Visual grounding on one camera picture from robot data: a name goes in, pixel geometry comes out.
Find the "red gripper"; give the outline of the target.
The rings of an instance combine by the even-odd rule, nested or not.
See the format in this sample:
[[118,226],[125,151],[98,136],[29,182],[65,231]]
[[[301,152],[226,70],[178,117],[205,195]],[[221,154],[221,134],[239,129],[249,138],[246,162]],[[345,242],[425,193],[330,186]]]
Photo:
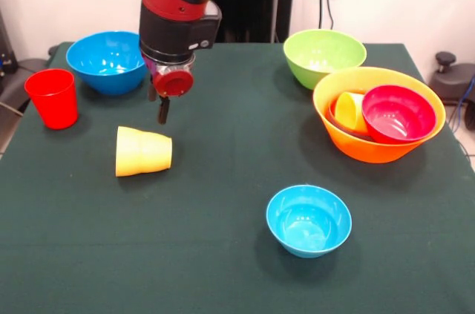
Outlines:
[[159,124],[166,124],[170,106],[169,97],[180,97],[186,94],[194,83],[191,73],[192,64],[160,64],[148,61],[151,74],[148,85],[148,100],[155,101],[160,97],[160,107],[157,115]]

